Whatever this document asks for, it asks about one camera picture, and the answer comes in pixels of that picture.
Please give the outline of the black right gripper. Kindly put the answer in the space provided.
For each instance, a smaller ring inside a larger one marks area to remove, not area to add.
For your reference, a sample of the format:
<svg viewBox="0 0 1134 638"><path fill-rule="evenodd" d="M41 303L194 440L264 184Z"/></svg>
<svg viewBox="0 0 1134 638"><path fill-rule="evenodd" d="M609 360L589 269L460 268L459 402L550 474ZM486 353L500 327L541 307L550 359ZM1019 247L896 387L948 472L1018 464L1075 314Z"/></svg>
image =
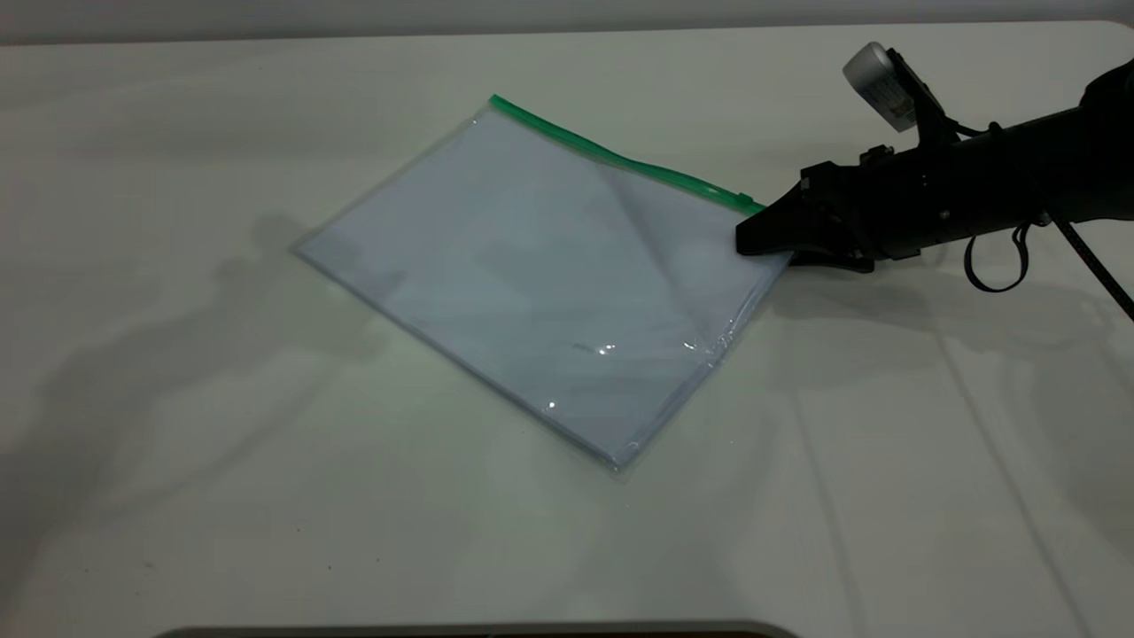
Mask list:
<svg viewBox="0 0 1134 638"><path fill-rule="evenodd" d="M967 146L946 141L895 153L880 145L858 165L810 165L801 184L734 227L734 250L742 257L796 252L790 267L874 272L878 261L967 241L971 222L951 192Z"/></svg>

